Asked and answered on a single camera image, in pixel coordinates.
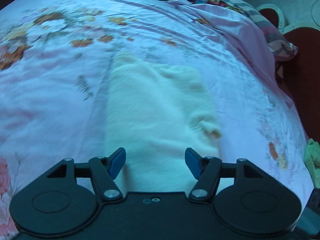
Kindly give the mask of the cream knit sweater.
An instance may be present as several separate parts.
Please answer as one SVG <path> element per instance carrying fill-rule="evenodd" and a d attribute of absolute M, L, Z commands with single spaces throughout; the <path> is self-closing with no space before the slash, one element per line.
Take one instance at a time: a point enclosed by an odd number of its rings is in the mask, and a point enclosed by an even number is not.
<path fill-rule="evenodd" d="M 106 153 L 126 151 L 116 178 L 122 192 L 189 192 L 194 178 L 185 150 L 220 155 L 221 131 L 200 72 L 126 52 L 112 63 L 105 136 Z"/>

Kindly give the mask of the floral pink bed quilt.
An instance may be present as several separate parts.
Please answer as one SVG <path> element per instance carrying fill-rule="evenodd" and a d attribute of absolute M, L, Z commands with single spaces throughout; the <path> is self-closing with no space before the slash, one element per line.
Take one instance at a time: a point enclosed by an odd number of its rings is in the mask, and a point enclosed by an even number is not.
<path fill-rule="evenodd" d="M 211 202 L 191 190 L 95 194 L 89 160 L 113 153 L 106 108 L 119 52 L 200 72 L 221 131 Z M 217 5 L 12 2 L 1 10 L 1 239 L 298 239 L 313 183 L 277 62 L 255 23 Z"/>

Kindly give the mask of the green cloth item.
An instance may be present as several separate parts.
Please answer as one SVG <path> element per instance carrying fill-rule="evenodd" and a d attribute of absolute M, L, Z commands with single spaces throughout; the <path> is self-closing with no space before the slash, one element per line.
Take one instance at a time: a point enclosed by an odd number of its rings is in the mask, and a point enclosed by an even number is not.
<path fill-rule="evenodd" d="M 306 165 L 314 188 L 319 189 L 319 167 L 320 167 L 320 147 L 319 143 L 309 139 L 304 154 L 304 164 Z"/>

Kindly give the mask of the red white headboard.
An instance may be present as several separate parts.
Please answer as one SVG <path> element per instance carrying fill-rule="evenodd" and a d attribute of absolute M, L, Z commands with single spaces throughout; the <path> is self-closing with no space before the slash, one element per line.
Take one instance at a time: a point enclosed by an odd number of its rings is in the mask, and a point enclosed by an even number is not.
<path fill-rule="evenodd" d="M 274 4 L 260 5 L 257 10 L 298 47 L 297 55 L 281 64 L 277 79 L 294 101 L 306 135 L 319 141 L 319 26 L 310 21 L 287 25 Z"/>

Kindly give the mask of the colourful striped pillow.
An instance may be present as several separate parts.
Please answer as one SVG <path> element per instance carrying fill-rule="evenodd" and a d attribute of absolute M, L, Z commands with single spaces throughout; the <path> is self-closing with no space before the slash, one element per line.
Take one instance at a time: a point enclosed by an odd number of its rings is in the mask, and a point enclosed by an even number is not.
<path fill-rule="evenodd" d="M 289 61 L 298 53 L 298 48 L 290 43 L 277 27 L 243 0 L 195 0 L 194 3 L 217 5 L 248 17 L 263 32 L 276 61 Z"/>

